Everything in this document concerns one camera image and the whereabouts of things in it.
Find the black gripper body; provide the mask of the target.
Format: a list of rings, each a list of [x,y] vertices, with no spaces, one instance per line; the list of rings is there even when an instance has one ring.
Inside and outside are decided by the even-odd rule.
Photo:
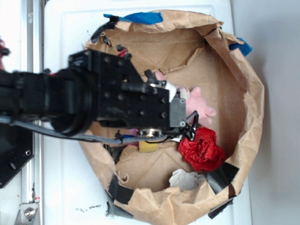
[[[198,113],[191,125],[179,88],[159,81],[152,71],[147,81],[129,59],[95,50],[71,55],[68,67],[81,85],[81,117],[109,128],[136,128],[142,137],[195,138]]]

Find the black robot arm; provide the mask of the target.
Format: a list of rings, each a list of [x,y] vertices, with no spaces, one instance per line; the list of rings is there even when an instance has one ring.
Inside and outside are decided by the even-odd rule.
[[[129,57],[85,50],[55,74],[0,73],[0,121],[45,135],[90,142],[93,122],[105,128],[135,128],[138,140],[184,135],[193,140],[198,112],[186,114],[178,89],[146,71],[143,81]]]

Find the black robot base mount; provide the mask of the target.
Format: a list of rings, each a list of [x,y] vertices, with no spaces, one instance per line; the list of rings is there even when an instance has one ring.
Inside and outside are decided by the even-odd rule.
[[[33,156],[33,133],[22,127],[1,124],[0,187],[4,188]]]

